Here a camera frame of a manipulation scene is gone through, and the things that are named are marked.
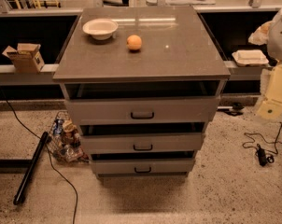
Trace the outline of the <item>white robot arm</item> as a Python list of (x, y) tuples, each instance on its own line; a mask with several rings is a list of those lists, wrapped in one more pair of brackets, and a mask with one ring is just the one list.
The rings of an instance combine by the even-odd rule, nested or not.
[(282, 9), (274, 16), (268, 33), (268, 54), (278, 60), (270, 78), (257, 114), (265, 119), (276, 119), (282, 114)]

